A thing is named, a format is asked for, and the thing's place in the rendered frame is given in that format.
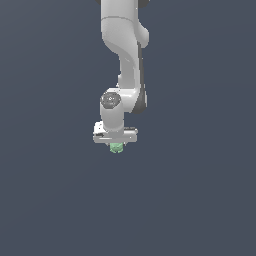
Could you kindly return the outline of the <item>small green object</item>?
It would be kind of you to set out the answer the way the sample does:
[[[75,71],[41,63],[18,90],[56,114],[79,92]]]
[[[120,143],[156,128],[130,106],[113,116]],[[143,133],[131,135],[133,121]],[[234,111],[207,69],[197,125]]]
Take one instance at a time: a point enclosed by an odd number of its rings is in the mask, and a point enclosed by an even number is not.
[[[123,143],[111,143],[110,144],[110,151],[112,153],[121,153],[123,151]]]

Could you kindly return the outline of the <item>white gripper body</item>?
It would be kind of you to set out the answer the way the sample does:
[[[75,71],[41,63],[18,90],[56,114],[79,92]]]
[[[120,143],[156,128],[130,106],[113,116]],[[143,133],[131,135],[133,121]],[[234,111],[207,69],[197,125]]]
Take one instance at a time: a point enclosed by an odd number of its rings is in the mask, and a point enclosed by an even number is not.
[[[108,132],[103,127],[103,122],[96,122],[93,131],[93,141],[95,143],[124,143],[137,141],[138,129],[135,127],[125,127],[119,132]]]

